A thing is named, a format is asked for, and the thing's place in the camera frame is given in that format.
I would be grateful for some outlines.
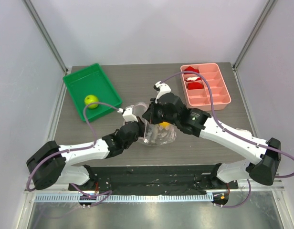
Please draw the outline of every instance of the plastic bag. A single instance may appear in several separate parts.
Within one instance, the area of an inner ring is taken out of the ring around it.
[[[145,123],[144,137],[138,139],[139,143],[147,146],[159,146],[167,143],[171,143],[176,139],[176,131],[174,125],[169,123],[150,124],[147,120],[142,118],[143,113],[147,110],[147,105],[143,102],[139,102],[136,105],[132,105],[133,114],[141,117]]]

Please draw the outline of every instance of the pink tray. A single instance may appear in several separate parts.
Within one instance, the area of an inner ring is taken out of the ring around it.
[[[208,81],[213,94],[215,110],[222,110],[225,108],[231,102],[231,97],[223,80],[219,66],[215,63],[190,64],[181,66],[181,71],[184,71],[189,66],[193,67],[194,69],[199,69],[200,74]],[[187,107],[199,108],[203,111],[210,111],[210,94],[206,84],[202,82],[202,80],[197,82],[203,83],[203,89],[187,89],[187,85],[189,83],[185,82],[185,79],[194,76],[196,75],[181,75],[181,83],[186,98]]]

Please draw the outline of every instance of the wooden table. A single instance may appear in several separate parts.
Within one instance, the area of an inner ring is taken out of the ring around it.
[[[174,64],[137,64],[137,65],[107,65],[102,66],[109,80],[123,100],[125,108],[137,102],[149,103],[156,97],[153,85],[173,73],[180,71],[183,63]],[[234,128],[251,131],[242,98],[237,86],[230,63],[218,63],[225,83],[231,95],[231,103],[221,111],[218,118]],[[72,68],[78,71],[83,66]],[[172,92],[185,102],[180,77],[166,82]],[[123,124],[123,118],[117,112],[112,112],[94,122],[99,137],[114,132]],[[68,92],[66,92],[63,107],[56,131],[55,140],[59,145],[75,145],[93,141],[93,135],[82,122]],[[123,154],[106,160],[91,160],[85,164],[90,166],[137,166],[137,165],[208,165],[218,162],[229,163],[242,160],[239,154],[209,140],[185,135],[177,130],[176,141],[163,146],[145,146],[133,143]]]

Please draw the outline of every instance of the white wall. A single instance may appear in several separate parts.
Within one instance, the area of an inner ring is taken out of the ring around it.
[[[267,0],[32,0],[67,66],[234,62]]]
[[[239,67],[258,136],[278,138],[294,155],[294,0],[278,1]],[[281,174],[294,171],[282,158]],[[284,180],[294,213],[294,177]]]
[[[20,0],[0,0],[0,229],[14,228],[26,160],[44,144],[63,72]]]

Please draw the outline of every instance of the green tray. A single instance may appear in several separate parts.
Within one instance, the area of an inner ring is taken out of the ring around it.
[[[122,99],[97,63],[65,76],[63,81],[82,121],[85,121],[83,114],[84,99],[89,94],[97,96],[100,102],[118,108],[122,104]],[[86,117],[89,122],[92,122],[112,111],[114,111],[113,108],[100,104],[95,109],[87,109]]]

